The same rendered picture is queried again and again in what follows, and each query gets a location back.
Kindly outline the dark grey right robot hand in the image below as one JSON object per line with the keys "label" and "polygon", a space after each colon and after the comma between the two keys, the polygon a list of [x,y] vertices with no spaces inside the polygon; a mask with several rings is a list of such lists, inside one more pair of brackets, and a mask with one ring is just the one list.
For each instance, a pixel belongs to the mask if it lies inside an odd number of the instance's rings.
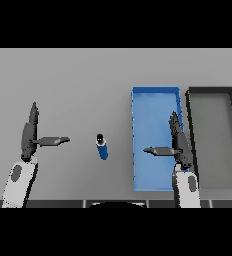
{"label": "dark grey right robot hand", "polygon": [[153,156],[173,156],[181,169],[187,170],[193,165],[192,152],[175,111],[172,112],[168,123],[171,131],[172,147],[148,147],[144,148],[143,151]]}

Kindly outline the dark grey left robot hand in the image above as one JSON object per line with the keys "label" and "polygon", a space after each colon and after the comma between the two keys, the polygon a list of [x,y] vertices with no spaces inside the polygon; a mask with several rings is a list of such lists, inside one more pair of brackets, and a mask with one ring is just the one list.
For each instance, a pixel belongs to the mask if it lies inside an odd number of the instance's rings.
{"label": "dark grey left robot hand", "polygon": [[69,142],[69,137],[38,137],[39,109],[36,103],[32,104],[29,119],[25,123],[21,138],[21,160],[30,162],[36,153],[37,147],[57,147]]}

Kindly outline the blue bin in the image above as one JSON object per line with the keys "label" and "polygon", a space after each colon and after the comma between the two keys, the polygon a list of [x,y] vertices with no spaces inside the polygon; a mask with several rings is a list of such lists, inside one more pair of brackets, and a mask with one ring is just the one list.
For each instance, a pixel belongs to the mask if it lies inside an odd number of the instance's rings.
{"label": "blue bin", "polygon": [[176,112],[184,129],[178,86],[133,86],[131,91],[132,155],[136,192],[172,191],[173,156],[153,156],[149,147],[172,147],[168,121]]}

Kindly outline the dark grey bin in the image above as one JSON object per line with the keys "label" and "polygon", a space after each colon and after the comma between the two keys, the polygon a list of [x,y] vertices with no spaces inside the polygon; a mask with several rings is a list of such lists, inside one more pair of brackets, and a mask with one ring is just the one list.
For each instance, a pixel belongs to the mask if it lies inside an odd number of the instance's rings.
{"label": "dark grey bin", "polygon": [[232,87],[189,87],[185,96],[201,191],[232,191]]}

